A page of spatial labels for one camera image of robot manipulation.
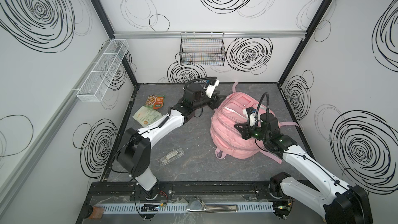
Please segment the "pink student backpack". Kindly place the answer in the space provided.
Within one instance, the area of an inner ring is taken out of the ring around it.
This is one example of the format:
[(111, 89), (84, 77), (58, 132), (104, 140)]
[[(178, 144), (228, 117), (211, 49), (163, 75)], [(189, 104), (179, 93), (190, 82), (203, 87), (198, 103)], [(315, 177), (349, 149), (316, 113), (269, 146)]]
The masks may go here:
[(284, 126), (296, 125), (296, 122), (280, 122), (276, 118), (267, 92), (257, 101), (234, 90), (215, 110), (210, 134), (218, 159), (226, 156), (247, 159), (262, 153), (281, 163), (285, 154), (301, 150), (294, 139), (281, 132)]

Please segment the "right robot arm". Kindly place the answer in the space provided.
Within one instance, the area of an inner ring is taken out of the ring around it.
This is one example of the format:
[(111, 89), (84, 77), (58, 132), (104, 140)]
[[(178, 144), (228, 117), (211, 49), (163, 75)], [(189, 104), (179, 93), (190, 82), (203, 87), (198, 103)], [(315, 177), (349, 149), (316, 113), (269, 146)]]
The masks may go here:
[(328, 224), (371, 224), (373, 216), (368, 193), (336, 177), (290, 136), (281, 133), (282, 126), (270, 113), (258, 115), (252, 107), (244, 110), (246, 122), (236, 123), (242, 138), (254, 138), (263, 148), (292, 165), (311, 183), (309, 187), (285, 172), (272, 177), (269, 186), (274, 198), (294, 198), (318, 213)]

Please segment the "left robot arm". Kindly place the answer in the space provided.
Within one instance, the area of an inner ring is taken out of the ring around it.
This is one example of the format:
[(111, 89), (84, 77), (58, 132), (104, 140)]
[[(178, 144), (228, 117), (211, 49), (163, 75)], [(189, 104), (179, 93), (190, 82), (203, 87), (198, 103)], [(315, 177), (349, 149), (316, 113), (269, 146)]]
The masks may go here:
[(125, 131), (115, 158), (141, 187), (145, 198), (154, 199), (159, 192), (159, 180), (149, 168), (151, 149), (166, 135), (191, 120), (197, 110), (206, 106), (212, 110), (218, 108), (226, 98), (216, 90), (218, 85), (217, 77), (191, 80), (183, 87), (183, 97), (169, 108), (166, 115), (146, 127)]

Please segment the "clear plastic packet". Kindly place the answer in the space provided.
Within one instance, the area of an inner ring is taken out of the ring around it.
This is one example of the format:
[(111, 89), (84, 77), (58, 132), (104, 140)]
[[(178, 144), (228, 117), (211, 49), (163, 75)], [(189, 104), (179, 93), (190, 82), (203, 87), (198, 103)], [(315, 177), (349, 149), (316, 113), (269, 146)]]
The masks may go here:
[(160, 159), (160, 165), (165, 166), (165, 165), (179, 159), (183, 155), (184, 155), (184, 151), (182, 148), (172, 150)]

